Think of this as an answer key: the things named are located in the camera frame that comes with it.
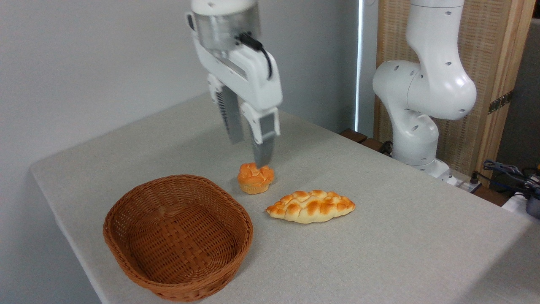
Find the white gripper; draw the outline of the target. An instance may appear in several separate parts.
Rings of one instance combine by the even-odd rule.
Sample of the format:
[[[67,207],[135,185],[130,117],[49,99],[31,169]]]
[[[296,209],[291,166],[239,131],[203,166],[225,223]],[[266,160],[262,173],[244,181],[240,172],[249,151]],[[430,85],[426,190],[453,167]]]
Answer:
[[[187,12],[197,56],[208,74],[211,98],[218,106],[231,144],[244,140],[241,115],[251,129],[255,164],[267,166],[280,136],[281,81],[275,59],[241,43],[242,33],[260,35],[258,12],[204,16]],[[238,96],[245,102],[238,106]]]

